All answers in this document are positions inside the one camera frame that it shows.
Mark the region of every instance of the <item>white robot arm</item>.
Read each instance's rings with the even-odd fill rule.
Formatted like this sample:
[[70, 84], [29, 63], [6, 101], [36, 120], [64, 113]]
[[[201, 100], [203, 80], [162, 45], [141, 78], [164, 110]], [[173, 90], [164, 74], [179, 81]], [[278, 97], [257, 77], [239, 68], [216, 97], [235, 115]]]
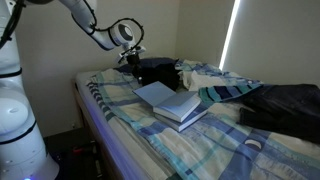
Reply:
[[[143, 46], [139, 46], [144, 31], [142, 26], [134, 19], [124, 18], [106, 29], [97, 28], [97, 19], [94, 10], [90, 7], [86, 0], [59, 0], [64, 4], [72, 14], [72, 18], [92, 39], [94, 39], [99, 46], [109, 51], [116, 46], [122, 46], [124, 52], [120, 53], [117, 61], [127, 58], [129, 64], [135, 65], [138, 63], [138, 54], [145, 51]], [[141, 38], [136, 43], [135, 37], [129, 25], [119, 24], [122, 20], [131, 20], [136, 23], [141, 30]]]
[[[46, 4], [52, 0], [28, 0]], [[139, 54], [145, 48], [136, 43], [131, 28], [117, 21], [106, 29], [97, 28], [94, 11], [86, 0], [60, 0], [72, 14], [74, 21], [104, 50], [122, 46], [118, 60], [124, 58], [137, 66]], [[0, 179], [53, 180], [58, 165], [46, 152], [36, 119], [25, 94], [22, 69], [14, 29], [18, 23], [24, 0], [0, 0]]]

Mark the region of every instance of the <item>book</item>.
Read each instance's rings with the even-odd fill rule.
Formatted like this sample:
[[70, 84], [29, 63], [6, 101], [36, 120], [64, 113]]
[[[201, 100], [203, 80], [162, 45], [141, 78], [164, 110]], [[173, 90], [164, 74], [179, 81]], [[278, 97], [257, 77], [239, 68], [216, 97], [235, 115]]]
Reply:
[[176, 93], [157, 81], [133, 91], [153, 107], [153, 112], [182, 122], [201, 102], [197, 91]]
[[208, 108], [205, 105], [200, 104], [181, 123], [174, 121], [170, 118], [161, 116], [160, 114], [155, 114], [154, 116], [158, 120], [162, 121], [163, 123], [165, 123], [168, 126], [170, 126], [171, 128], [173, 128], [174, 130], [181, 132], [182, 130], [184, 130], [185, 128], [187, 128], [188, 126], [190, 126], [191, 124], [196, 122], [198, 119], [200, 119], [202, 116], [204, 116], [207, 113], [207, 110], [208, 110]]

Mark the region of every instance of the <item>bedsheet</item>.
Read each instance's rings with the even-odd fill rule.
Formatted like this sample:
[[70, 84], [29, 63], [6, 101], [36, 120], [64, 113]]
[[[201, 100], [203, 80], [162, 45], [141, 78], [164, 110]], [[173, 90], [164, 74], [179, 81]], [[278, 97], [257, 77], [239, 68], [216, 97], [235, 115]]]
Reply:
[[[215, 76], [226, 85], [252, 80], [211, 65], [179, 60], [176, 69]], [[117, 116], [161, 154], [183, 179], [317, 179], [320, 147], [297, 138], [237, 124], [237, 103], [214, 103], [207, 115], [178, 133], [153, 117], [152, 108], [132, 90], [140, 85], [113, 69], [100, 72], [88, 87], [105, 113]]]
[[137, 135], [130, 126], [114, 116], [108, 121], [96, 100], [85, 85], [88, 78], [98, 71], [79, 72], [76, 75], [78, 92], [96, 127], [97, 136], [102, 138], [101, 146], [110, 152], [124, 179], [166, 179], [175, 174], [174, 169], [155, 153], [147, 141]]

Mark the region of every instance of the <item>open book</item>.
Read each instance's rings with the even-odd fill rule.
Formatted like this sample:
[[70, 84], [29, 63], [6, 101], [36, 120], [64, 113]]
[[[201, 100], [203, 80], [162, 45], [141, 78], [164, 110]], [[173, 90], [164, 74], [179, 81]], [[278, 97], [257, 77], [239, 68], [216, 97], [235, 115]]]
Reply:
[[163, 123], [167, 124], [171, 128], [175, 129], [176, 131], [180, 132], [190, 126], [192, 123], [196, 122], [198, 119], [200, 119], [202, 116], [204, 116], [207, 113], [208, 108], [200, 104], [197, 106], [195, 110], [193, 110], [189, 116], [183, 121], [183, 122], [177, 122], [170, 118], [161, 116], [160, 114], [155, 114], [154, 116], [162, 121]]
[[153, 112], [182, 122], [201, 102], [196, 91], [176, 93], [157, 81], [133, 91], [153, 107]]

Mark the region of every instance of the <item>wall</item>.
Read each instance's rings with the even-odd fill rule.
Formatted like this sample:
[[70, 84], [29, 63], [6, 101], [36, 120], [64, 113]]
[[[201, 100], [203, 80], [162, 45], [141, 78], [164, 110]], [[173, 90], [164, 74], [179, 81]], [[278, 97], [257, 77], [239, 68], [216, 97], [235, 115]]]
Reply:
[[176, 56], [219, 66], [234, 0], [182, 0]]
[[[100, 27], [123, 17], [135, 18], [146, 32], [142, 45], [147, 53], [142, 57], [173, 57], [178, 10], [179, 0], [101, 0], [97, 17]], [[114, 59], [121, 48], [101, 50], [57, 0], [24, 9], [16, 35], [25, 90], [42, 135], [70, 130], [79, 119], [72, 78], [80, 71], [116, 66]]]
[[319, 9], [319, 0], [242, 0], [224, 69], [320, 87]]

